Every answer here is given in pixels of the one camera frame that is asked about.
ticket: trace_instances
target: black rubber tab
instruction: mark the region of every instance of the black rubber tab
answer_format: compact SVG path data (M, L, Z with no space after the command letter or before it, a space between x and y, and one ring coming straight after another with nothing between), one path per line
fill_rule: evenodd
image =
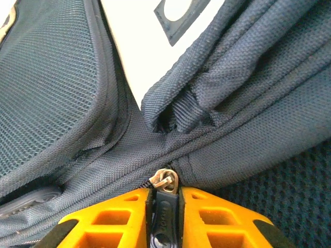
M56 225L42 240L36 243L33 248L56 248L77 223L78 220L69 220Z
M28 192L0 206L0 220L36 205L49 202L62 194L58 186L47 186Z
M151 248L178 248L179 196L157 192L151 230Z
M294 244L276 226L261 220L253 222L273 248L295 248Z

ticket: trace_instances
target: padded mesh back panel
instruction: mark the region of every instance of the padded mesh back panel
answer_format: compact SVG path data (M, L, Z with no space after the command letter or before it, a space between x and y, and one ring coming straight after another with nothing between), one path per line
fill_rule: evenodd
M0 176L68 132L97 87L83 2L29 3L1 47Z
M216 194L267 216L297 247L331 246L331 141Z

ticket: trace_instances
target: metal zipper slider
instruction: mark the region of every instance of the metal zipper slider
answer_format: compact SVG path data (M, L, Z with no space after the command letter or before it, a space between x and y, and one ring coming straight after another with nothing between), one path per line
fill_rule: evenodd
M159 169L149 181L157 190L177 194L179 178L172 169Z
M157 189L150 247L178 248L178 175L171 169L160 169L149 180Z

